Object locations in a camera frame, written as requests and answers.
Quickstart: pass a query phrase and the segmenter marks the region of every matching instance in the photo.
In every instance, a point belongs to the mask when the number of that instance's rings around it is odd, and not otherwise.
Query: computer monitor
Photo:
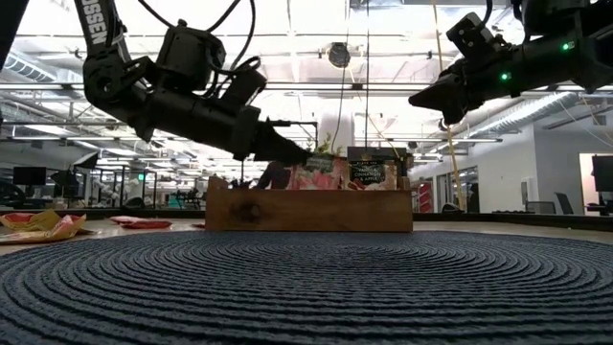
[[[593,156],[592,167],[596,191],[613,192],[613,156]]]
[[[12,168],[12,184],[17,186],[44,186],[47,184],[47,168],[14,167]]]

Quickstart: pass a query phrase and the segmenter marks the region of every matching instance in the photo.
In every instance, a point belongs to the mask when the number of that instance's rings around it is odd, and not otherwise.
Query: woven placemat
[[[611,344],[613,246],[207,233],[0,257],[0,343]]]

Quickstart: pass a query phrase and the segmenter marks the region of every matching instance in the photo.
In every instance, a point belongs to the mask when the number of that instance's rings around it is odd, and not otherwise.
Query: red object
[[[423,183],[418,187],[420,213],[432,213],[432,184]]]
[[[4,215],[4,218],[10,222],[29,222],[35,214],[13,213]]]
[[[170,221],[141,219],[131,223],[124,223],[122,227],[124,229],[166,229],[171,225],[172,222]]]
[[[129,217],[129,216],[116,216],[116,217],[111,217],[110,219],[117,224],[131,224],[136,221],[146,220],[143,218]]]

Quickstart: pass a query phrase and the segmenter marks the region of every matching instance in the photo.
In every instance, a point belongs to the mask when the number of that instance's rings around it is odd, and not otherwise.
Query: wooden box
[[[207,230],[411,232],[410,191],[228,189],[210,177]]]

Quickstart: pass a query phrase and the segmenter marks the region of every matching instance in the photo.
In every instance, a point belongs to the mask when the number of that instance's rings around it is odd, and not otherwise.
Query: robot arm
[[[258,120],[260,110],[250,103],[266,86],[265,77],[249,64],[223,71],[226,53],[212,34],[180,20],[169,27],[155,62],[148,57],[132,60],[114,0],[75,3],[87,44],[85,97],[133,127],[141,139],[149,141],[157,128],[230,151],[237,160],[255,153],[256,160],[301,163],[310,156],[268,121]],[[234,79],[221,97],[207,91],[217,73]]]
[[[585,1],[579,7],[562,0],[512,2],[527,37],[542,37],[509,44],[470,13],[446,33],[464,57],[409,103],[440,110],[444,121],[453,125],[495,98],[519,97],[542,86],[555,90],[557,83],[567,80],[588,93],[613,82],[612,0],[592,5]]]

